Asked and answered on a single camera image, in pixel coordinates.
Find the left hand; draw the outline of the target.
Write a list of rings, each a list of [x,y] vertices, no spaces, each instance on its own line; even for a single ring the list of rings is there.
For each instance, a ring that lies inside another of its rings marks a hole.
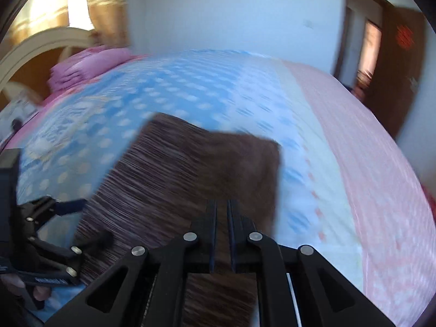
[[[18,275],[1,275],[1,282],[6,286],[9,292],[17,296],[21,296],[26,289],[25,283]],[[51,296],[51,291],[49,287],[35,286],[33,288],[33,297],[37,301],[45,301]]]

